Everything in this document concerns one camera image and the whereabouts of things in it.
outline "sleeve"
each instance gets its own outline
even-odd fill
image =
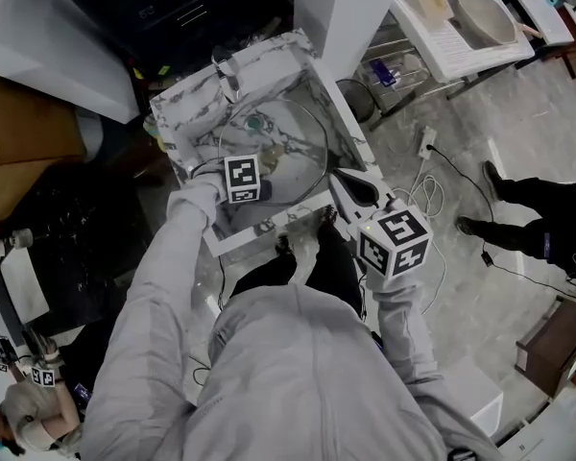
[[[385,281],[372,272],[367,280],[379,302],[384,355],[442,435],[448,452],[464,448],[476,453],[479,460],[503,459],[487,435],[461,411],[438,373],[429,332],[420,314],[420,286],[406,277]]]
[[[29,419],[23,422],[17,433],[25,444],[36,450],[49,450],[56,442],[40,420]]]
[[[182,390],[190,292],[218,194],[207,178],[172,193],[167,223],[136,270],[87,407],[83,460],[152,459],[160,446],[173,452],[169,438],[180,455],[176,432],[193,410]]]

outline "black shoe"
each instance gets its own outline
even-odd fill
[[[460,217],[457,217],[457,220],[454,221],[454,227],[457,228],[458,232],[462,232],[465,235],[475,235],[476,231],[475,227],[473,226],[474,222],[475,220],[461,215]]]
[[[288,239],[288,234],[280,234],[276,241],[276,253],[278,256],[282,255],[293,255],[292,247],[290,246],[290,240]]]
[[[334,228],[336,220],[337,210],[332,205],[325,206],[323,216],[320,218],[320,226],[318,230]]]
[[[489,188],[491,189],[492,197],[496,200],[501,200],[499,196],[499,185],[503,181],[503,178],[499,176],[499,172],[490,160],[486,160],[485,163],[482,165],[482,172],[484,173],[484,177],[489,183]]]

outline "gray sweatshirt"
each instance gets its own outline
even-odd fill
[[[502,457],[437,374],[419,288],[369,276],[384,353],[350,306],[303,285],[231,300],[209,344],[198,407],[183,393],[190,292],[216,187],[169,201],[141,261],[87,408],[84,461],[445,460]]]

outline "hand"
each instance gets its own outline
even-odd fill
[[[199,164],[190,171],[190,176],[192,180],[211,184],[217,189],[218,198],[216,205],[228,198],[224,160],[222,158],[213,158],[203,164]]]
[[[46,340],[46,355],[51,355],[55,352],[58,351],[58,345],[56,345],[56,342],[52,339],[52,338],[45,338]]]

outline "glove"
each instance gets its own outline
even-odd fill
[[[216,205],[219,205],[228,199],[225,172],[224,160],[215,158],[192,169],[190,177],[197,183],[203,182],[214,186],[218,191]]]

